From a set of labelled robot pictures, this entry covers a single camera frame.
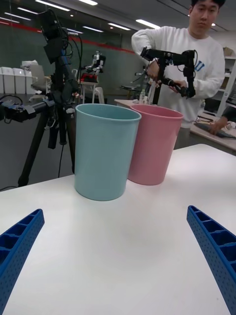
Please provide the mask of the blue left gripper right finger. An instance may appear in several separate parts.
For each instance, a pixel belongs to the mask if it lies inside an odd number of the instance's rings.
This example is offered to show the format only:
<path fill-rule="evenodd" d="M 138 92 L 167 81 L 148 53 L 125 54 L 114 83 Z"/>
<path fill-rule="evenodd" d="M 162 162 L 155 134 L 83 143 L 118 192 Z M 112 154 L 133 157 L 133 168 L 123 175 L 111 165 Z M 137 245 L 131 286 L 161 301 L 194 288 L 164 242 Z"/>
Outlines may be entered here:
<path fill-rule="evenodd" d="M 209 265 L 230 314 L 236 314 L 236 236 L 194 206 L 187 222 Z"/>

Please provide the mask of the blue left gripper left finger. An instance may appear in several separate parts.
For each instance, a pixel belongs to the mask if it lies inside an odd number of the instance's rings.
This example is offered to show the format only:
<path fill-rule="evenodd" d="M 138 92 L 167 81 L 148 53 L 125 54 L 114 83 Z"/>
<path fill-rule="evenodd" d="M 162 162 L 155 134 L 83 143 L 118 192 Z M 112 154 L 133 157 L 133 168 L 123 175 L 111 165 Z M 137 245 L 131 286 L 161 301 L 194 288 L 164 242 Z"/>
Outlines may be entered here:
<path fill-rule="evenodd" d="M 44 223 L 43 211 L 37 209 L 0 235 L 0 314 L 3 314 L 27 256 Z"/>

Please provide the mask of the seated person's hand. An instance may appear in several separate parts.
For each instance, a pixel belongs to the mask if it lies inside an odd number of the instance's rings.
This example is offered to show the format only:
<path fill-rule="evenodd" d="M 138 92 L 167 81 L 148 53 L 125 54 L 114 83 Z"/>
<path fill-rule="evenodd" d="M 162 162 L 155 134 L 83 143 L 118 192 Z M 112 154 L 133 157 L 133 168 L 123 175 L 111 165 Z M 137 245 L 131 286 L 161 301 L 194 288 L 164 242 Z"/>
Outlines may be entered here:
<path fill-rule="evenodd" d="M 226 117 L 221 117 L 219 120 L 215 121 L 211 127 L 209 132 L 213 135 L 216 135 L 218 131 L 223 129 L 228 123 L 228 119 Z"/>

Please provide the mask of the person's left hand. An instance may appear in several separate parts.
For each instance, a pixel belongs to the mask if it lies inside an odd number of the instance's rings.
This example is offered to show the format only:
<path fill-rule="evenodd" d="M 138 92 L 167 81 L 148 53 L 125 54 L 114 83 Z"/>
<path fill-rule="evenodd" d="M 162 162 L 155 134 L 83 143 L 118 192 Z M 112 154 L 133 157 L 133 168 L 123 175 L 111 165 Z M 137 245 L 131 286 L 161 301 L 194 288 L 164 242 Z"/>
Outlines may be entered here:
<path fill-rule="evenodd" d="M 171 89 L 175 92 L 175 93 L 179 93 L 179 90 L 183 90 L 187 88 L 187 83 L 185 80 L 183 81 L 178 81 L 175 80 L 174 81 L 174 86 L 171 87 Z"/>

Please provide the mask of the person's right hand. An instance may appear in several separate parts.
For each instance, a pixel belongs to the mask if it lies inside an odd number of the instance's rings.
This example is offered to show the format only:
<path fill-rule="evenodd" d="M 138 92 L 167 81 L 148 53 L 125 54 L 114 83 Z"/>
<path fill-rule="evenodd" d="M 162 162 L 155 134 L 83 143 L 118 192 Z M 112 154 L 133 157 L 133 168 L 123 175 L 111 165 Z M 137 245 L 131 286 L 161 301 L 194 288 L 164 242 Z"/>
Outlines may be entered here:
<path fill-rule="evenodd" d="M 159 65 L 157 62 L 153 62 L 147 67 L 147 74 L 153 81 L 157 83 L 159 82 L 158 79 Z"/>

